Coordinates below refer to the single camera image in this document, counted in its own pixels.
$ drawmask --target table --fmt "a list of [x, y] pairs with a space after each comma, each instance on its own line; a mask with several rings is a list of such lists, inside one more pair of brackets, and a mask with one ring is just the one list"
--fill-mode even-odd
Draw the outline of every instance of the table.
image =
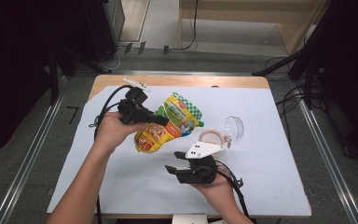
[[[195, 0], [179, 2], [179, 46], [182, 19], [194, 19], [195, 7]], [[293, 54], [326, 7], [326, 0], [200, 0], [197, 20], [277, 23], [287, 52]]]
[[[48, 212], [52, 212], [69, 187], [92, 145], [89, 124], [101, 110], [108, 95], [126, 84], [124, 76], [98, 76], [83, 111], [74, 143], [62, 168]], [[203, 113], [204, 128], [187, 137], [174, 139], [153, 154], [136, 152], [133, 135], [111, 156], [100, 191], [104, 216], [113, 218], [172, 218], [172, 214], [207, 214], [218, 217], [201, 194], [178, 183], [164, 165], [186, 167], [174, 151], [187, 151], [204, 129], [224, 130], [227, 116], [244, 122], [244, 137], [219, 160], [243, 178], [241, 192], [251, 217], [309, 217], [310, 205], [303, 190], [296, 163], [284, 135], [267, 80], [263, 77], [211, 76], [129, 76], [147, 83], [144, 106], [153, 110], [177, 91]], [[118, 93], [112, 103], [123, 99]]]

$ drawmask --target round transparent cover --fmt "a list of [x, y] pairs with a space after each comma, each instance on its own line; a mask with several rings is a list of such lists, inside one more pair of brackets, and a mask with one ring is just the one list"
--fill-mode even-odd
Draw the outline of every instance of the round transparent cover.
[[243, 123], [240, 118], [229, 116], [226, 119], [225, 137], [229, 143], [239, 142], [243, 137]]

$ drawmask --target snack bag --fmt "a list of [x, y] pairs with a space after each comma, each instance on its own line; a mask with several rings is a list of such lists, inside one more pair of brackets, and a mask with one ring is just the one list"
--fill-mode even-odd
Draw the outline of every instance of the snack bag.
[[153, 153], [166, 142], [175, 138], [187, 136], [196, 127], [202, 127], [201, 112], [187, 99], [174, 92], [155, 112], [168, 118], [164, 127], [149, 123], [139, 131], [134, 138], [136, 149], [140, 152]]

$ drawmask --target human arm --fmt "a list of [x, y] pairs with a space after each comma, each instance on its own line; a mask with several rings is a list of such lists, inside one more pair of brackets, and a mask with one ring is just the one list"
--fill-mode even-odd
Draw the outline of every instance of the human arm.
[[234, 191], [228, 181], [220, 174], [216, 175], [211, 184], [191, 185], [204, 195], [208, 203], [228, 224], [250, 224], [253, 223], [237, 206]]
[[48, 224], [92, 222], [110, 155], [129, 134], [145, 127], [145, 124], [140, 123], [124, 125], [119, 118], [121, 115], [118, 112], [105, 114], [89, 154], [74, 181], [48, 218]]

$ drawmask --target white tabletop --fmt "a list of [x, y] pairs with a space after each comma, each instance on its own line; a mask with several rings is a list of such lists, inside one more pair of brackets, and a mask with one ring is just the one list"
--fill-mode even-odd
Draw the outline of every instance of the white tabletop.
[[[106, 87], [86, 105], [77, 127], [72, 148], [52, 196], [52, 212], [69, 187], [93, 143], [89, 125], [117, 86]], [[219, 160], [242, 178], [241, 192], [251, 217], [309, 217], [310, 205], [296, 168], [291, 149], [269, 89], [202, 88], [151, 86], [144, 106], [157, 109], [177, 92], [203, 114], [204, 127], [189, 136], [166, 143], [153, 154], [139, 153], [130, 135], [110, 157], [100, 191], [103, 214], [172, 215], [216, 212], [205, 198], [189, 185], [179, 184], [165, 165], [184, 169], [188, 162], [177, 160], [173, 152], [187, 152], [206, 129], [224, 132], [228, 116], [239, 117], [244, 125], [240, 142], [221, 152]], [[111, 103], [124, 99], [120, 91]]]

